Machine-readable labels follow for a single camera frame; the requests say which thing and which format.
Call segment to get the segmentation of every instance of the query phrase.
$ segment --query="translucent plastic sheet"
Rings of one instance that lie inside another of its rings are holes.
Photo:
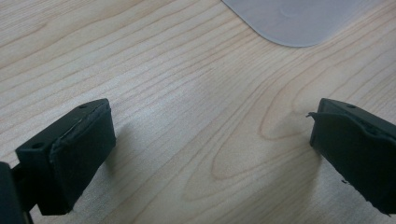
[[[223,0],[264,38],[291,47],[323,42],[382,0]]]

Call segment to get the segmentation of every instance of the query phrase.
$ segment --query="clamp jaw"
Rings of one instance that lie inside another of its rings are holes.
[[[76,107],[18,147],[16,167],[0,162],[0,219],[33,223],[36,204],[44,216],[70,212],[115,145],[107,99]]]
[[[396,126],[354,105],[322,99],[311,146],[368,202],[396,213]]]

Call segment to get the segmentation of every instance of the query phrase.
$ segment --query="screw hole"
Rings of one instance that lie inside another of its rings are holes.
[[[32,145],[32,148],[40,148],[43,146],[44,146],[44,143],[36,143],[36,144]]]

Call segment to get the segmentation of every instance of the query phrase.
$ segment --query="light wood surface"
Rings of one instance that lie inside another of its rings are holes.
[[[118,142],[36,223],[395,223],[309,145],[320,98],[396,123],[396,2],[324,44],[254,33],[220,0],[0,2],[0,159],[108,98]]]

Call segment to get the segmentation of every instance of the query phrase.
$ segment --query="wood grain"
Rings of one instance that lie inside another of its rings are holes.
[[[220,0],[0,2],[0,157],[108,98],[117,146],[36,223],[394,223],[309,145],[320,98],[396,123],[396,3],[324,44],[254,33]]]

